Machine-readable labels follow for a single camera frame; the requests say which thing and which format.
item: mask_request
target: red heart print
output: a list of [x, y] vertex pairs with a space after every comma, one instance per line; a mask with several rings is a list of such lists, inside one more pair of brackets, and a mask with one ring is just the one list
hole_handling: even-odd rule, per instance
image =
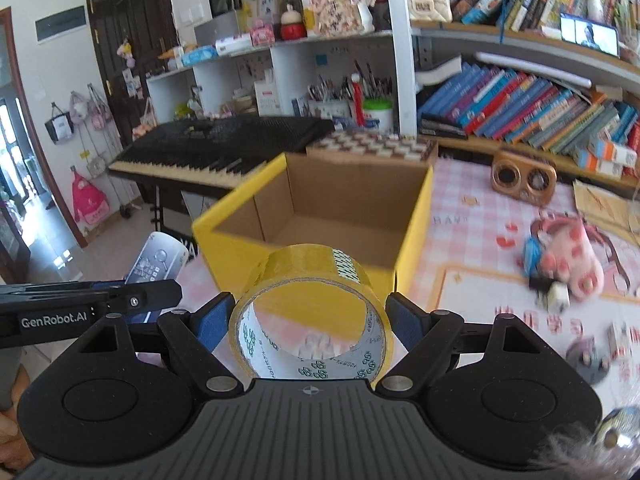
[[495, 241], [503, 249], [510, 249], [516, 246], [516, 240], [514, 240], [513, 238], [505, 238], [504, 236], [497, 236], [495, 237]]

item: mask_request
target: open box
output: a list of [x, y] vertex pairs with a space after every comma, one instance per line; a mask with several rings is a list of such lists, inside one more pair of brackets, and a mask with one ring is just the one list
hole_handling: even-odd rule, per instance
[[321, 244], [364, 266], [382, 303], [407, 294], [422, 252], [433, 170], [280, 155], [193, 224], [220, 290], [238, 299], [277, 248]]

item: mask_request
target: blue tissue package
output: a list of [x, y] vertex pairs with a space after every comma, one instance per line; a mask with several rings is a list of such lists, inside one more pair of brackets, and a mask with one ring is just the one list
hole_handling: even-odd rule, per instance
[[529, 237], [524, 240], [524, 257], [522, 269], [524, 275], [531, 276], [538, 266], [538, 262], [542, 257], [542, 245], [535, 238]]
[[215, 57], [218, 57], [218, 51], [214, 46], [201, 46], [200, 48], [196, 48], [191, 52], [184, 54], [182, 56], [182, 64], [184, 66], [191, 66]]

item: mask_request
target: human hand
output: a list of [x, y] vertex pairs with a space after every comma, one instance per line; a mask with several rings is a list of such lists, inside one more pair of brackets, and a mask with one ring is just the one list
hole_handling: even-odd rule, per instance
[[23, 391], [29, 386], [29, 376], [23, 366], [20, 366], [11, 389], [13, 407], [0, 412], [0, 463], [8, 469], [20, 471], [33, 460], [33, 455], [22, 436], [16, 419], [18, 400]]

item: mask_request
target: roll of packing tape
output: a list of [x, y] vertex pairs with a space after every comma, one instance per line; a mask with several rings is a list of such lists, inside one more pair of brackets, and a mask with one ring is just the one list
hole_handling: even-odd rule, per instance
[[299, 380], [382, 377], [391, 326], [356, 261], [325, 246], [271, 253], [229, 321], [229, 343], [251, 377]]

